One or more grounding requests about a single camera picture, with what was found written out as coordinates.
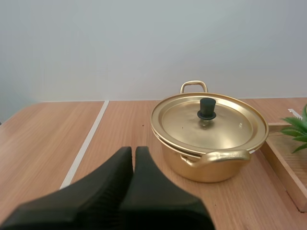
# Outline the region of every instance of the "green plant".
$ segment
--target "green plant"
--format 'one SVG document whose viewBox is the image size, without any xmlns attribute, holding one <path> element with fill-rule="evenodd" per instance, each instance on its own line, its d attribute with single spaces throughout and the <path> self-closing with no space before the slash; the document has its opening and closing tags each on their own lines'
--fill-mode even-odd
<svg viewBox="0 0 307 230">
<path fill-rule="evenodd" d="M 283 119 L 285 122 L 291 124 L 291 126 L 287 128 L 283 128 L 281 132 L 285 135 L 294 137 L 293 140 L 305 142 L 305 144 L 295 149 L 293 153 L 307 148 L 307 112 L 306 112 L 306 108 L 307 108 L 307 104 L 303 108 L 302 119 L 296 118 L 296 117 L 286 117 Z"/>
</svg>

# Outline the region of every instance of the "golden aluminum pot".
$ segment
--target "golden aluminum pot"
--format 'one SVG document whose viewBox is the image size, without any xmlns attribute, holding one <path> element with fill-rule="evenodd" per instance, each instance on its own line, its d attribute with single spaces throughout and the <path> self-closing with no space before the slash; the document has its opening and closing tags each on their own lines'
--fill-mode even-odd
<svg viewBox="0 0 307 230">
<path fill-rule="evenodd" d="M 204 92 L 184 93 L 187 85 Z M 209 93 L 204 82 L 184 83 L 180 94 L 153 110 L 153 133 L 162 143 L 168 165 L 198 182 L 219 182 L 236 175 L 269 133 L 268 123 L 250 105 Z"/>
</svg>

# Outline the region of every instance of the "pot rim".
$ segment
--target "pot rim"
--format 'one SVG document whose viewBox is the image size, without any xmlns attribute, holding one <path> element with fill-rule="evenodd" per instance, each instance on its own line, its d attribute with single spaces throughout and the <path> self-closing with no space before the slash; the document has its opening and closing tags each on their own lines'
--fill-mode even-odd
<svg viewBox="0 0 307 230">
<path fill-rule="evenodd" d="M 175 98 L 181 98 L 181 97 L 192 97 L 192 96 L 204 96 L 204 97 L 208 97 L 208 96 L 217 96 L 219 98 L 223 98 L 223 99 L 226 99 L 228 101 L 231 101 L 231 102 L 235 102 L 237 104 L 241 104 L 241 105 L 244 105 L 245 107 L 247 107 L 249 110 L 253 111 L 262 121 L 263 125 L 265 126 L 265 133 L 264 133 L 264 136 L 257 142 L 257 144 L 253 145 L 253 146 L 250 146 L 248 147 L 246 150 L 249 151 L 250 153 L 253 153 L 255 152 L 257 149 L 259 149 L 262 144 L 264 143 L 264 141 L 267 139 L 268 137 L 268 134 L 269 134 L 269 125 L 267 123 L 267 121 L 264 119 L 264 117 L 260 114 L 260 112 L 258 110 L 256 110 L 254 107 L 250 106 L 249 104 L 239 100 L 239 99 L 236 99 L 236 98 L 232 98 L 232 97 L 229 97 L 229 96 L 226 96 L 226 95 L 222 95 L 222 94 L 218 94 L 218 93 L 208 93 L 208 92 L 192 92 L 192 93 L 180 93 L 180 94 L 176 94 L 176 95 L 173 95 L 171 97 L 168 97 L 162 101 L 160 101 L 153 109 L 152 111 L 152 115 L 151 115 L 151 126 L 152 126 L 152 130 L 153 132 L 155 133 L 155 135 L 158 137 L 158 139 L 164 143 L 165 145 L 169 146 L 169 147 L 172 147 L 174 148 L 174 150 L 176 150 L 177 152 L 180 152 L 181 154 L 184 154 L 184 155 L 189 155 L 189 156 L 194 156 L 195 155 L 202 155 L 202 154 L 206 154 L 207 152 L 211 152 L 211 151 L 214 151 L 214 149 L 205 149 L 205 148 L 202 148 L 204 151 L 200 151 L 200 150 L 190 150 L 188 148 L 185 148 L 183 146 L 180 146 L 176 143 L 173 143 L 171 140 L 168 140 L 167 138 L 163 137 L 163 135 L 160 135 L 158 133 L 158 131 L 154 128 L 154 125 L 153 125 L 153 114 L 154 114 L 154 111 L 156 110 L 157 107 L 159 107 L 162 103 L 165 103 L 166 100 L 170 100 L 172 101 L 173 99 Z M 239 148 L 240 146 L 236 146 L 234 148 L 228 148 L 228 149 L 223 149 L 224 150 L 232 150 L 232 149 L 240 149 Z"/>
</svg>

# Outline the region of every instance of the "lid knob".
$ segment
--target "lid knob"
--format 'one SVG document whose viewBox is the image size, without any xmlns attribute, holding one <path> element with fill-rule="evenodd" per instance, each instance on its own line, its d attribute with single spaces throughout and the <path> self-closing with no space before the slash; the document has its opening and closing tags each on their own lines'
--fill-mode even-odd
<svg viewBox="0 0 307 230">
<path fill-rule="evenodd" d="M 197 116 L 203 120 L 212 120 L 216 117 L 214 112 L 216 100 L 213 98 L 202 98 L 201 99 L 201 110 L 197 112 Z"/>
</svg>

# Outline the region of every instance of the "pot lid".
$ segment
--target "pot lid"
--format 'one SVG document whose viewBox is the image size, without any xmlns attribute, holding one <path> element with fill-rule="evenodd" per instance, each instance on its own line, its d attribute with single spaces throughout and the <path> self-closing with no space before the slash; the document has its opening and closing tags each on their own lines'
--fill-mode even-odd
<svg viewBox="0 0 307 230">
<path fill-rule="evenodd" d="M 190 84 L 200 84 L 205 92 L 184 93 Z M 186 82 L 181 94 L 161 101 L 153 110 L 151 124 L 164 142 L 197 154 L 254 152 L 268 135 L 268 124 L 257 110 L 235 98 L 208 93 L 201 81 Z"/>
</svg>

